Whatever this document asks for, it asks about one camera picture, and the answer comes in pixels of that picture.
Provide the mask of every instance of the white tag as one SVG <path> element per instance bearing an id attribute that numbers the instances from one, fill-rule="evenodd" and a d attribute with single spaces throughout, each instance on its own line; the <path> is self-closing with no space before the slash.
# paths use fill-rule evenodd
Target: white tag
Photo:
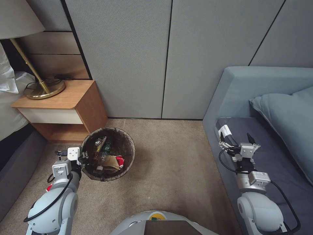
<path id="1" fill-rule="evenodd" d="M 222 126 L 221 129 L 218 130 L 218 136 L 221 136 L 221 132 L 223 133 L 224 137 L 231 134 L 231 131 L 227 125 Z"/>

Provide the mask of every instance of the nightstand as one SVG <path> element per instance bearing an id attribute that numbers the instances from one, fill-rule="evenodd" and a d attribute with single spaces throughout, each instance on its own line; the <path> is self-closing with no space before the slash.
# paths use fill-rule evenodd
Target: nightstand
<path id="1" fill-rule="evenodd" d="M 65 81 L 61 93 L 42 100 L 21 97 L 11 107 L 50 143 L 81 143 L 91 132 L 105 127 L 107 115 L 95 81 Z"/>

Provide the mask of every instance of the drawer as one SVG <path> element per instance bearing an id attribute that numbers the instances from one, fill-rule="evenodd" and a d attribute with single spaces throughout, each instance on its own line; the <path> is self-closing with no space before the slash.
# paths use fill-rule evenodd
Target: drawer
<path id="1" fill-rule="evenodd" d="M 83 124 L 75 109 L 23 109 L 19 111 L 32 123 Z"/>

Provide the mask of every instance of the brass lamp base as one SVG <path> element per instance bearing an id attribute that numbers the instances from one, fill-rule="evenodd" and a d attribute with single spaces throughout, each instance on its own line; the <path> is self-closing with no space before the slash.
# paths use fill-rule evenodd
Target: brass lamp base
<path id="1" fill-rule="evenodd" d="M 63 91 L 65 88 L 65 82 L 59 79 L 47 79 L 43 81 L 43 83 L 45 83 L 49 92 L 46 92 L 42 88 L 41 82 L 39 82 L 29 85 L 24 90 L 24 95 L 31 100 L 40 100 L 54 96 Z"/>

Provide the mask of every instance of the yellow sticker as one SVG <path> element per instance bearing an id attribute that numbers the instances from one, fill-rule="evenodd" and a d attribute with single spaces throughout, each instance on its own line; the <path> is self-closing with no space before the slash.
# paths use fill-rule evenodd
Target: yellow sticker
<path id="1" fill-rule="evenodd" d="M 149 220 L 166 220 L 166 218 L 162 214 L 154 213 L 150 216 Z"/>

